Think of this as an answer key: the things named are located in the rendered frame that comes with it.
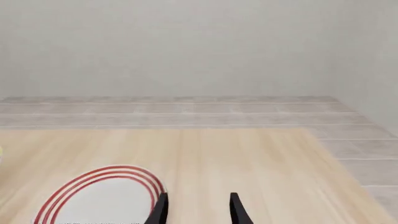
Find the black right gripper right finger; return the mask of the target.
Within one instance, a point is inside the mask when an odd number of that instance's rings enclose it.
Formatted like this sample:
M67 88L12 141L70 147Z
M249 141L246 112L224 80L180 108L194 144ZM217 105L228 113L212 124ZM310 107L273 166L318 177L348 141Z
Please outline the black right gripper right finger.
M254 224L236 192L230 194L229 212L232 224Z

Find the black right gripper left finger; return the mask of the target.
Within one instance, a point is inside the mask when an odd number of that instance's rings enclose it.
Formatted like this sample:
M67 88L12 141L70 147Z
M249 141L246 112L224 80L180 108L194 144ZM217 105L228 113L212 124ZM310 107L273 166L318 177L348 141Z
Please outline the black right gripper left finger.
M162 192L155 207L144 224L167 224L169 210L169 198L167 192Z

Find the white plate with red rings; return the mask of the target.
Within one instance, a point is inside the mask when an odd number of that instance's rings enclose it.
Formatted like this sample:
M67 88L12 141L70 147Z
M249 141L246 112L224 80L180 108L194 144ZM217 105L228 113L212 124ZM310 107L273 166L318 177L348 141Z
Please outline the white plate with red rings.
M166 186L139 166L100 167L56 190L32 224L144 224Z

